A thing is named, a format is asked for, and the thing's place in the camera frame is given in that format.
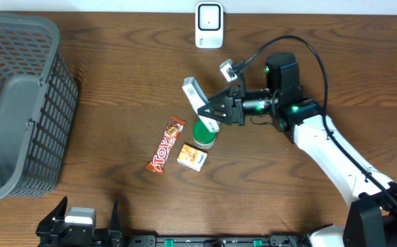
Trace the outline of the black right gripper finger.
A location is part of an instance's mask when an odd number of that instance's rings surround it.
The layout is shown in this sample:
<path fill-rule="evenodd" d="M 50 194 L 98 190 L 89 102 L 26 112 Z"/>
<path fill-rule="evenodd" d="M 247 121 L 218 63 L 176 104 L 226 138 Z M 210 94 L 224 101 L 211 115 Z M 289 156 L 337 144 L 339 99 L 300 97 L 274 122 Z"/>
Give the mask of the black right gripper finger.
<path fill-rule="evenodd" d="M 232 97 L 233 95 L 234 88 L 233 87 L 227 87 L 223 89 L 222 91 L 212 95 L 209 99 L 208 102 L 216 102 L 218 99 L 225 99 L 227 97 Z"/>
<path fill-rule="evenodd" d="M 207 117 L 223 124 L 228 123 L 227 119 L 227 98 L 214 97 L 208 101 L 204 106 L 198 108 L 199 116 Z"/>

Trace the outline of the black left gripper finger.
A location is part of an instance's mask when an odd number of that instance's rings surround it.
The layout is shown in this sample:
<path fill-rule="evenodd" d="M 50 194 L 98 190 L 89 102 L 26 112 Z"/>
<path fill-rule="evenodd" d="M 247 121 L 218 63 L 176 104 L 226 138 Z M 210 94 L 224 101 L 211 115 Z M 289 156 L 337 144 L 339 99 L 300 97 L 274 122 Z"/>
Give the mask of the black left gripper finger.
<path fill-rule="evenodd" d="M 118 201 L 116 200 L 112 209 L 112 215 L 110 219 L 110 226 L 108 228 L 109 233 L 121 233 L 121 223 L 118 214 Z"/>
<path fill-rule="evenodd" d="M 56 218 L 64 217 L 67 210 L 67 197 L 63 197 L 58 205 L 38 224 L 38 228 L 51 228 Z"/>

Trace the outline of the white green box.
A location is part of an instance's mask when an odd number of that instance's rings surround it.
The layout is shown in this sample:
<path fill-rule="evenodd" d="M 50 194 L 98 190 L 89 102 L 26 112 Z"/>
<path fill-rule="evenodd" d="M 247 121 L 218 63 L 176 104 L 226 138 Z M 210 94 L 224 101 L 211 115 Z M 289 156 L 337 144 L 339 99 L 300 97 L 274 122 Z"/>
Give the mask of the white green box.
<path fill-rule="evenodd" d="M 182 90 L 184 91 L 193 110 L 200 118 L 202 123 L 206 126 L 207 130 L 210 133 L 219 132 L 220 128 L 218 121 L 210 119 L 208 117 L 203 117 L 198 114 L 198 109 L 202 106 L 205 106 L 208 103 L 208 99 L 205 96 L 201 87 L 199 86 L 197 80 L 194 77 L 185 78 L 183 81 Z"/>

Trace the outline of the green lid jar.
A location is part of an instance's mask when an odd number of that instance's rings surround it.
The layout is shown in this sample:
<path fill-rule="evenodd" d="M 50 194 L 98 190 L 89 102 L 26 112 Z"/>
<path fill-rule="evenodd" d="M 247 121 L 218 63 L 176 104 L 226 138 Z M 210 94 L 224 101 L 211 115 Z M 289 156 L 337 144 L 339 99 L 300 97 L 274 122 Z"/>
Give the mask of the green lid jar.
<path fill-rule="evenodd" d="M 193 127 L 194 144 L 201 149 L 210 149 L 214 146 L 217 133 L 209 132 L 204 123 L 199 120 Z"/>

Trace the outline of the orange chocolate bar wrapper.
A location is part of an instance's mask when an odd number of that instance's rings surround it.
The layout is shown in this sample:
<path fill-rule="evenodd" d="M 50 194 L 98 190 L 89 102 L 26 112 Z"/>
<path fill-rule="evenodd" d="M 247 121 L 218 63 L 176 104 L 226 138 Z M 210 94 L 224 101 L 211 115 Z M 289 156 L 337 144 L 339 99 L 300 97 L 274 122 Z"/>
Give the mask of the orange chocolate bar wrapper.
<path fill-rule="evenodd" d="M 152 160 L 146 165 L 147 170 L 157 174 L 164 174 L 165 164 L 185 124 L 186 121 L 174 115 L 170 116 L 160 144 Z"/>

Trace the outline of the orange snack box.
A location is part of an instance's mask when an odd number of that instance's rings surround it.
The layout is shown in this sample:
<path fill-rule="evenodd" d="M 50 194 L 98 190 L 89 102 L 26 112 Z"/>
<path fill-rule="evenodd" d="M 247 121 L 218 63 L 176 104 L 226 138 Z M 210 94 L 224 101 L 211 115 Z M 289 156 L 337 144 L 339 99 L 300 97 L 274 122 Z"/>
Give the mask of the orange snack box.
<path fill-rule="evenodd" d="M 184 144 L 177 157 L 177 162 L 183 166 L 200 172 L 208 154 L 190 145 Z"/>

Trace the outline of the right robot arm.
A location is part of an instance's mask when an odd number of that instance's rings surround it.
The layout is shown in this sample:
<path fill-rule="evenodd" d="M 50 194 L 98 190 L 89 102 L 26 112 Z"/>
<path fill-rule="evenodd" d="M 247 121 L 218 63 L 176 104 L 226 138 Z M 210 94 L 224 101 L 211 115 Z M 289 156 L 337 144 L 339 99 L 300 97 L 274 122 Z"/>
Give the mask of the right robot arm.
<path fill-rule="evenodd" d="M 397 183 L 369 164 L 340 134 L 314 100 L 305 97 L 299 67 L 289 52 L 265 61 L 267 86 L 247 91 L 239 64 L 220 70 L 230 86 L 199 107 L 198 114 L 223 124 L 245 123 L 247 115 L 270 115 L 277 131 L 306 152 L 336 186 L 349 208 L 345 225 L 321 226 L 304 235 L 275 235 L 272 246 L 397 246 Z"/>

